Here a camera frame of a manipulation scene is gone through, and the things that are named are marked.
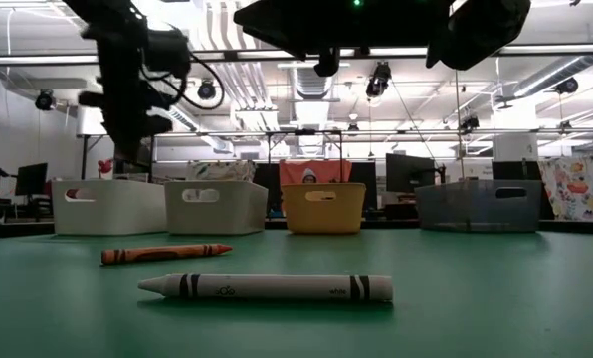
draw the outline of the bin handle hole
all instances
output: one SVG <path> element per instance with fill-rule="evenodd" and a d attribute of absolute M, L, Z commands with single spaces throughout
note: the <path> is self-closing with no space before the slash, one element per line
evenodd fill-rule
<path fill-rule="evenodd" d="M 71 203 L 92 203 L 96 200 L 96 194 L 92 189 L 67 189 L 65 200 Z"/>
<path fill-rule="evenodd" d="M 326 191 L 311 191 L 305 193 L 305 198 L 313 202 L 332 201 L 336 200 L 336 193 Z"/>
<path fill-rule="evenodd" d="M 525 198 L 526 189 L 524 188 L 497 188 L 495 197 L 498 199 Z"/>
<path fill-rule="evenodd" d="M 186 189 L 181 193 L 186 203 L 215 203 L 219 201 L 219 191 L 215 189 Z"/>

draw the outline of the translucent plastic bin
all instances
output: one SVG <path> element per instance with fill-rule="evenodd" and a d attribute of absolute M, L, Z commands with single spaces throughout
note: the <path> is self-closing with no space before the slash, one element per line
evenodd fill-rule
<path fill-rule="evenodd" d="M 166 231 L 164 187 L 129 180 L 52 182 L 56 234 L 133 235 Z"/>
<path fill-rule="evenodd" d="M 360 231 L 365 185 L 290 184 L 282 187 L 288 229 L 295 234 Z"/>
<path fill-rule="evenodd" d="M 538 229 L 542 182 L 471 180 L 416 189 L 423 229 L 533 232 Z"/>
<path fill-rule="evenodd" d="M 268 189 L 247 181 L 168 182 L 168 232 L 244 235 L 266 226 Z"/>

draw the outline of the green table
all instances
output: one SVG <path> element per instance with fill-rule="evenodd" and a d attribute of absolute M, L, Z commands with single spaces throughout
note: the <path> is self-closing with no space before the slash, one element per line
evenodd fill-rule
<path fill-rule="evenodd" d="M 99 266 L 102 249 L 206 242 L 235 249 Z M 173 272 L 385 274 L 395 301 L 179 302 L 136 288 Z M 593 236 L 0 239 L 1 357 L 593 358 Z"/>

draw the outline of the floral fabric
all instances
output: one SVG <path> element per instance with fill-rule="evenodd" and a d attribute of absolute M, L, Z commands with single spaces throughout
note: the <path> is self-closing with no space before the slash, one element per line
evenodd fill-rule
<path fill-rule="evenodd" d="M 593 222 L 593 158 L 539 162 L 555 220 Z"/>

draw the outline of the colorful fabric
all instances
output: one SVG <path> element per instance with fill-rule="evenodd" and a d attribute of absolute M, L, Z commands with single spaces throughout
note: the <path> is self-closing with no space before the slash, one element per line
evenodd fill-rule
<path fill-rule="evenodd" d="M 539 162 L 555 220 L 593 222 L 593 158 Z"/>
<path fill-rule="evenodd" d="M 188 163 L 186 180 L 243 180 L 252 182 L 255 178 L 255 163 L 236 161 L 225 163 Z"/>
<path fill-rule="evenodd" d="M 340 183 L 340 166 L 343 166 L 343 180 L 349 180 L 352 163 L 343 160 L 310 160 L 307 162 L 279 163 L 281 185 L 299 183 Z"/>

